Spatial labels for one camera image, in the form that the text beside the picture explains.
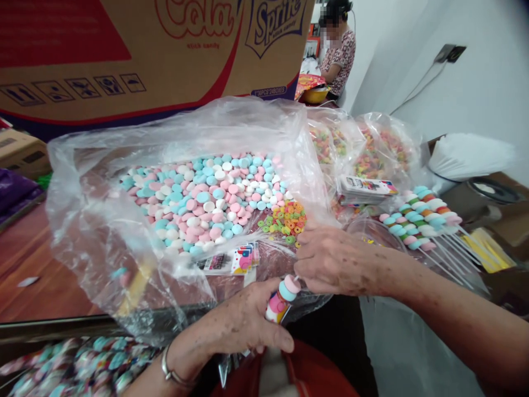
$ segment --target table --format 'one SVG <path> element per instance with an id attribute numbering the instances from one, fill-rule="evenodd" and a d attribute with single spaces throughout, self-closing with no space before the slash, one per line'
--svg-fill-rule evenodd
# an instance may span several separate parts
<path id="1" fill-rule="evenodd" d="M 65 319 L 86 325 L 86 317 L 92 316 L 114 323 L 87 298 L 74 273 L 53 258 L 51 238 L 44 204 L 0 234 L 0 343 L 23 338 L 21 331 L 27 337 L 37 330 L 57 333 L 70 326 Z M 40 279 L 17 287 L 27 277 Z"/>

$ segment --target person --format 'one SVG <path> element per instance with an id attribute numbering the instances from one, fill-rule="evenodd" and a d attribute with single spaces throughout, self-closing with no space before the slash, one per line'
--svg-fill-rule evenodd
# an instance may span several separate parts
<path id="1" fill-rule="evenodd" d="M 331 86 L 327 94 L 331 100 L 337 100 L 342 95 L 353 67 L 357 42 L 347 24 L 351 7 L 352 3 L 348 0 L 329 0 L 321 8 L 319 24 L 324 42 L 330 42 L 330 48 L 321 63 L 321 75 Z"/>
<path id="2" fill-rule="evenodd" d="M 479 379 L 504 390 L 529 390 L 529 324 L 521 318 L 405 253 L 365 243 L 342 230 L 308 224 L 298 241 L 295 273 L 312 292 L 392 297 L 419 314 Z M 232 371 L 224 391 L 218 386 L 211 395 L 358 396 L 333 362 L 265 320 L 267 301 L 278 285 L 278 278 L 250 284 L 177 336 L 166 362 L 178 381 L 166 380 L 159 357 L 126 395 L 186 396 L 214 354 L 252 349 L 257 356 Z M 338 316 L 338 321 L 346 317 Z M 327 338 L 343 348 L 335 340 L 338 328 L 329 325 Z"/>

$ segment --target patterned fabric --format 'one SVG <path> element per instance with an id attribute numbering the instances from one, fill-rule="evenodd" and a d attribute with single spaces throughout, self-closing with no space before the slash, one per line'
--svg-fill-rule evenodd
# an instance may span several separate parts
<path id="1" fill-rule="evenodd" d="M 346 85 L 349 73 L 353 67 L 354 53 L 357 49 L 357 40 L 352 30 L 346 31 L 342 36 L 342 47 L 339 49 L 329 49 L 321 64 L 321 69 L 328 72 L 331 65 L 337 64 L 342 70 L 338 73 L 334 81 L 330 84 L 331 93 L 340 96 Z"/>

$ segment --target bracelet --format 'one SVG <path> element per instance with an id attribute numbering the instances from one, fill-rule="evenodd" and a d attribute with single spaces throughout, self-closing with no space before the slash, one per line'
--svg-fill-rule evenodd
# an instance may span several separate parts
<path id="1" fill-rule="evenodd" d="M 167 352 L 169 351 L 169 346 L 167 346 L 164 349 L 164 352 L 162 353 L 162 356 L 161 356 L 161 370 L 164 372 L 165 380 L 172 379 L 177 385 L 179 385 L 179 386 L 181 386 L 181 387 L 183 387 L 185 389 L 192 390 L 197 385 L 197 381 L 196 380 L 194 380 L 192 382 L 187 382 L 187 381 L 183 380 L 182 378 L 180 378 L 176 374 L 176 372 L 170 371 L 167 368 Z"/>

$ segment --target hand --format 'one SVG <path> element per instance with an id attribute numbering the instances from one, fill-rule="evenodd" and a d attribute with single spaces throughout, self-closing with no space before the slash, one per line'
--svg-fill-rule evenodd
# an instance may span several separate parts
<path id="1" fill-rule="evenodd" d="M 308 224 L 298 241 L 294 270 L 314 293 L 388 296 L 406 265 L 415 262 L 400 251 L 332 227 Z"/>
<path id="2" fill-rule="evenodd" d="M 206 314 L 197 325 L 210 334 L 211 353 L 239 353 L 264 346 L 291 353 L 294 340 L 288 331 L 265 318 L 266 307 L 281 280 L 254 282 Z"/>

